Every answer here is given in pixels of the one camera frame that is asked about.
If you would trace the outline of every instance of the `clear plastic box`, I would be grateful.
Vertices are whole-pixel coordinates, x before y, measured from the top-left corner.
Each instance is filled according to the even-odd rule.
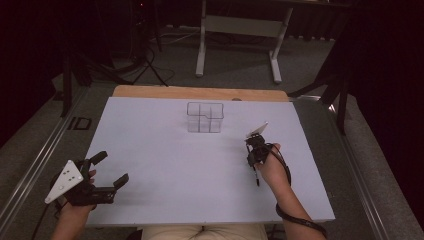
[[[187,119],[189,132],[219,133],[224,119],[224,104],[189,102]]]

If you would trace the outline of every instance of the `pen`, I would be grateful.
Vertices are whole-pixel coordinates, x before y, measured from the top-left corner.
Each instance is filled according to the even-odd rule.
[[[256,168],[255,167],[253,167],[253,171],[255,172],[256,185],[258,185],[258,187],[259,187],[259,178],[258,178],[258,173],[256,172]]]

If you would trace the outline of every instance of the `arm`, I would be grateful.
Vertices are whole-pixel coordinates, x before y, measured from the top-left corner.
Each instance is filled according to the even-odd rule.
[[[96,174],[96,170],[90,171],[90,178]],[[88,219],[90,211],[95,205],[72,206],[65,203],[60,211],[59,222],[53,232],[51,240],[75,240],[81,235]]]
[[[275,144],[274,146],[278,149],[280,148],[279,144]],[[296,194],[293,192],[293,189],[290,187],[284,167],[274,155],[269,154],[264,164],[256,163],[255,167],[261,172],[262,177],[270,186],[281,210],[296,218],[311,221],[308,213],[305,211],[302,204],[297,199]],[[313,228],[292,223],[290,221],[283,221],[283,225],[286,230],[287,237],[290,240],[325,239],[321,232]]]

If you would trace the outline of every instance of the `lap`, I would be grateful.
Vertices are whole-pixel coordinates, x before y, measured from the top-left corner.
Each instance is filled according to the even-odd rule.
[[[150,226],[142,240],[267,240],[263,224]]]

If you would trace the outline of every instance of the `wrist strap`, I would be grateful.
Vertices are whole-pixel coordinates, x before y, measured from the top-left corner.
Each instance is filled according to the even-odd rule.
[[[272,148],[275,147],[274,144],[272,144],[272,143],[266,143],[265,146],[268,149],[268,153],[271,153],[272,155],[274,155],[274,157],[277,158],[277,160],[281,163],[281,165],[283,165],[284,170],[286,171],[287,180],[289,181],[289,184],[291,185],[291,173],[290,173],[290,169],[287,166],[286,162],[284,161],[284,158],[281,155],[280,150],[278,150],[278,148],[276,147],[277,152],[278,152],[278,154],[276,154],[274,151],[272,151]]]
[[[275,210],[277,211],[278,216],[282,217],[284,220],[313,228],[317,231],[320,231],[322,235],[324,235],[324,237],[327,238],[327,231],[322,226],[314,222],[308,221],[306,219],[296,218],[296,217],[288,215],[287,213],[283,212],[283,210],[281,210],[280,206],[278,206],[278,203],[275,205]]]

